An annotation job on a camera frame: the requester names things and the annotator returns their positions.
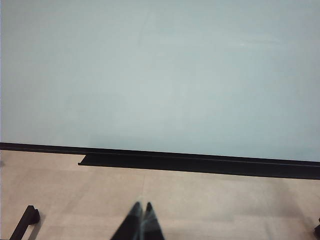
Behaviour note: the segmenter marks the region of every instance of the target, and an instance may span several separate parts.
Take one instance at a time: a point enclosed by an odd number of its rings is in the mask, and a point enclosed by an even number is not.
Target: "black pointed object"
[[[141,234],[143,235],[143,240],[165,240],[156,213],[150,202],[146,206],[141,223]]]
[[[120,227],[117,229],[111,240],[138,240],[139,229],[142,217],[142,207],[140,202],[136,202],[128,215],[125,217]]]

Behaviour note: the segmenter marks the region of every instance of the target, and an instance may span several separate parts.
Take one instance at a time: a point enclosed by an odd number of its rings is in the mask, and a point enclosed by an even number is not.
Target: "black strip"
[[[0,143],[1,150],[86,155],[79,165],[320,180],[320,162]]]

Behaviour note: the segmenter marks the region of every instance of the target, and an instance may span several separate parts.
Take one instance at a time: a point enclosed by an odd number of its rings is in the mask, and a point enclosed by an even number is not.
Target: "black object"
[[[162,155],[161,153],[150,153],[149,155],[90,154],[86,155],[78,164],[81,166],[155,169],[320,180],[320,162],[310,161],[209,156],[183,153],[163,153]]]
[[[320,180],[320,162],[0,143],[1,150],[87,155],[79,165]]]
[[[9,240],[21,240],[28,226],[36,224],[39,221],[40,215],[38,209],[35,209],[32,205],[27,206]]]
[[[111,240],[165,240],[151,203],[143,216],[141,203],[136,202]]]
[[[315,229],[314,229],[314,234],[316,235],[316,237],[318,239],[320,239],[320,225],[318,225]]]

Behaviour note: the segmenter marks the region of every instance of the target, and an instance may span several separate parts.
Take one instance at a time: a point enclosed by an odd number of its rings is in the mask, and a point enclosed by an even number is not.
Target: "beige tile floor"
[[[137,200],[167,240],[314,240],[320,181],[78,166],[82,155],[1,151],[1,239],[107,240]]]

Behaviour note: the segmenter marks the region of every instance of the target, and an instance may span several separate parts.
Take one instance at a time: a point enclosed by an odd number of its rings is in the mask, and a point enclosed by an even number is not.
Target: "light blue wall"
[[[1,141],[320,161],[318,0],[3,0]]]

